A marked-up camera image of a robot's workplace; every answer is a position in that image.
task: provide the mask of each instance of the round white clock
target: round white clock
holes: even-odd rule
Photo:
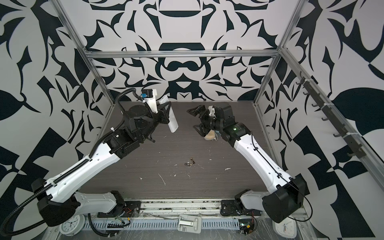
[[[76,215],[60,224],[59,230],[64,235],[73,236],[80,232],[80,230],[84,227],[84,224],[85,216],[83,214]]]
[[[281,223],[272,221],[273,230],[285,238],[295,238],[297,234],[296,221],[290,218],[284,219]]]

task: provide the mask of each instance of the clock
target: clock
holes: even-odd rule
[[[273,230],[285,238],[295,238],[297,234],[296,221],[290,218],[284,219],[280,223],[272,221]]]
[[[84,227],[84,224],[85,216],[83,214],[76,215],[60,224],[59,230],[64,235],[73,236],[80,232],[80,230]]]

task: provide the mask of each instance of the wooden table surface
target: wooden table surface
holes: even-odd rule
[[[122,102],[128,110],[138,103]],[[266,191],[259,175],[228,142],[204,140],[193,128],[198,117],[186,111],[203,103],[172,102],[179,128],[157,126],[152,137],[128,156],[102,170],[81,187],[84,193],[118,190],[124,198],[213,198],[234,197],[244,189]],[[206,103],[206,107],[215,103]],[[269,153],[251,101],[230,102],[237,122],[253,132],[256,141]],[[106,131],[121,120],[116,107]],[[193,166],[184,163],[195,161]]]

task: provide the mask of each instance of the patterned wallpaper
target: patterned wallpaper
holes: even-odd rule
[[[289,51],[383,159],[382,1],[309,0]],[[279,161],[302,176],[321,239],[383,239],[384,192],[279,62],[260,109]],[[308,203],[305,208],[310,213]]]
[[[172,101],[253,100],[271,57],[95,59],[113,97],[127,88],[157,89]],[[135,99],[133,95],[123,100]]]
[[[99,51],[276,49],[296,3],[297,0],[62,1],[84,45]]]
[[[110,104],[47,0],[0,1],[0,62],[3,222],[33,194],[34,180],[59,174],[90,151]],[[36,204],[24,208],[14,230],[41,220]]]

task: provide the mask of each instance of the black and white patterned wall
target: black and white patterned wall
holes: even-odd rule
[[[309,0],[289,51],[384,158],[384,4]],[[281,60],[259,102],[278,161],[307,182],[320,239],[383,239],[384,192]],[[308,203],[305,209],[310,213]]]
[[[0,222],[92,148],[110,104],[47,0],[0,0]],[[36,200],[14,230],[41,220]],[[31,239],[43,224],[12,239]]]
[[[297,0],[65,0],[90,51],[276,49]],[[113,96],[157,88],[171,100],[253,100],[269,57],[96,62]]]

